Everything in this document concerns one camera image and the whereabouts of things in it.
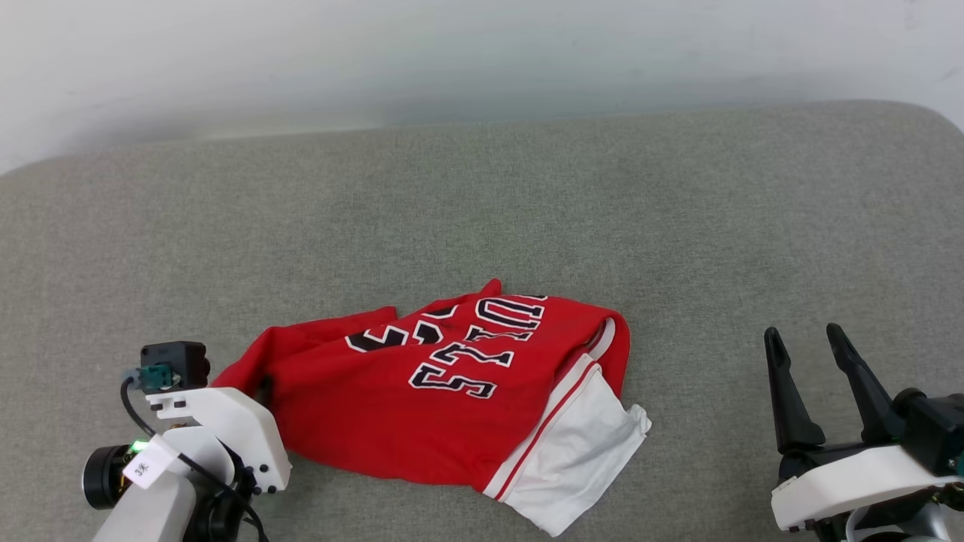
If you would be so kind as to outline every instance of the white label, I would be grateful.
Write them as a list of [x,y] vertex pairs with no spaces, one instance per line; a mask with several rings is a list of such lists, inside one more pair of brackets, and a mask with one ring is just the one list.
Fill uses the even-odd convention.
[[144,489],[150,487],[177,459],[177,450],[154,435],[147,447],[134,456],[123,469],[123,475]]

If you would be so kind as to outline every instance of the white wall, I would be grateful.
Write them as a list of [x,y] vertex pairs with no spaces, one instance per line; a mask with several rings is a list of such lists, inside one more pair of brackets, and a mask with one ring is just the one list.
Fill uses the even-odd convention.
[[964,2],[0,0],[0,173],[169,139],[834,98],[964,126]]

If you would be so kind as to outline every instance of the red fabric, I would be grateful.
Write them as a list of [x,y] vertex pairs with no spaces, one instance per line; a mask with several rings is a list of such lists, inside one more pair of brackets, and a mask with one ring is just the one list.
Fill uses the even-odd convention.
[[[308,459],[348,471],[429,484],[471,485],[483,491],[499,465],[538,423],[556,374],[569,354],[590,341],[607,318],[616,324],[612,345],[600,359],[602,374],[620,394],[629,355],[629,329],[614,311],[550,297],[499,295],[498,280],[480,292],[440,300],[401,319],[386,307],[343,318],[317,320],[265,331],[214,386],[254,394],[261,379],[274,380],[270,409],[285,446]],[[528,340],[509,336],[466,341],[470,326],[489,334],[525,333],[479,317],[480,300],[495,298],[542,309]],[[455,307],[448,317],[426,312]],[[496,312],[526,320],[526,314]],[[418,343],[418,322],[437,326],[436,343]],[[387,326],[409,335],[404,344],[361,352],[346,336],[368,330],[388,337]],[[513,352],[509,366],[454,356],[450,365],[430,356],[459,342],[485,355]],[[489,398],[467,387],[418,388],[410,383],[423,364],[495,384]]]

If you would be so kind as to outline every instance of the gray table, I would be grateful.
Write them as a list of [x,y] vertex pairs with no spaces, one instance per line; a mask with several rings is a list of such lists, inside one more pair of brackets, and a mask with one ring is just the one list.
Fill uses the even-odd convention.
[[[891,393],[964,391],[962,177],[954,126],[884,102],[152,145],[9,173],[2,538],[93,536],[105,516],[77,481],[95,447],[138,436],[117,388],[141,345],[201,340],[220,371],[267,326],[499,277],[633,332],[624,400],[655,425],[564,540],[777,539],[763,330],[832,441],[860,422],[828,321]],[[469,488],[292,462],[255,503],[277,542],[546,539]]]

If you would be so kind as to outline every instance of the black cable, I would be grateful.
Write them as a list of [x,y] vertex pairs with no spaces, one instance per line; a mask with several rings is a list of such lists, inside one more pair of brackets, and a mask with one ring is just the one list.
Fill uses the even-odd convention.
[[[128,396],[127,388],[130,387],[130,385],[133,383],[134,383],[133,377],[128,376],[127,378],[124,379],[123,383],[120,385],[120,402],[123,403],[124,410],[126,410],[127,415],[130,416],[132,420],[134,420],[134,423],[136,423],[137,426],[141,428],[141,430],[147,433],[149,437],[153,437],[154,435],[157,434],[157,431],[154,431],[153,427],[151,427],[150,425],[147,425],[147,422],[144,421],[144,419],[141,418],[141,416],[134,411],[134,407],[131,406],[130,404],[130,397]],[[214,485],[221,488],[221,490],[228,492],[228,495],[230,495],[233,499],[238,501],[238,503],[240,503],[241,506],[244,507],[245,512],[247,512],[248,515],[251,517],[250,520],[246,518],[244,522],[253,525],[254,528],[257,529],[258,542],[270,542],[268,540],[268,535],[264,533],[264,526],[261,524],[261,518],[257,516],[257,512],[255,512],[254,509],[251,508],[251,505],[243,497],[241,497],[241,495],[239,495],[238,492],[234,491],[234,488],[225,484],[223,481],[218,479],[217,476],[212,474],[208,469],[205,469],[197,462],[195,462],[195,460],[184,455],[183,453],[179,453],[177,455],[177,459],[180,459],[188,467],[194,469],[200,475],[204,476],[205,478],[213,482]]]

